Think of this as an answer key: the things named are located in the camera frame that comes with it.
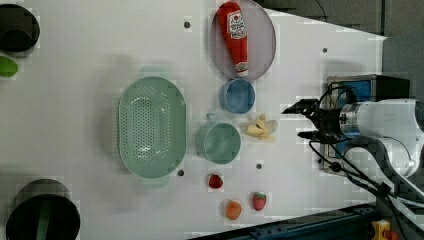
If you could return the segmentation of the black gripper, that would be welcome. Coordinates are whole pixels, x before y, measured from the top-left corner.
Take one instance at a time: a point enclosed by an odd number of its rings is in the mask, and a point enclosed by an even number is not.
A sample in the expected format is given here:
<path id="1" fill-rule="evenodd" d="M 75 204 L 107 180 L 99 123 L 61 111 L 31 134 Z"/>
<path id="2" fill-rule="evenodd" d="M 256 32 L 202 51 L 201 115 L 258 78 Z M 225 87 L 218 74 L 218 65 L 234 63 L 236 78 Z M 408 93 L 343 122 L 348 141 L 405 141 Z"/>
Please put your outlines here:
<path id="1" fill-rule="evenodd" d="M 301 99 L 294 105 L 286 108 L 283 114 L 308 115 L 315 131 L 302 131 L 298 136 L 303 139 L 314 140 L 325 144 L 336 143 L 343 133 L 340 129 L 340 109 L 318 109 L 318 99 Z"/>

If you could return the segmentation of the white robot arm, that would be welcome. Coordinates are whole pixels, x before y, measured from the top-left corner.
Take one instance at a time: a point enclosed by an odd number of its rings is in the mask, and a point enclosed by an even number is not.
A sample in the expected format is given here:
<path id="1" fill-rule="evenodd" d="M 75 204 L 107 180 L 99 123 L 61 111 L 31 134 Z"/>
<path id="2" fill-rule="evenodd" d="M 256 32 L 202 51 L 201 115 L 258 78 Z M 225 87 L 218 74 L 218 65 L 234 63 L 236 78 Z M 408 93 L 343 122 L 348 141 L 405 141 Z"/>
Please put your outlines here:
<path id="1" fill-rule="evenodd" d="M 409 179 L 423 162 L 422 102 L 386 99 L 325 109 L 318 99 L 302 99 L 283 112 L 313 123 L 313 131 L 298 136 L 332 149 L 352 183 L 407 215 L 423 208 L 423 190 Z"/>

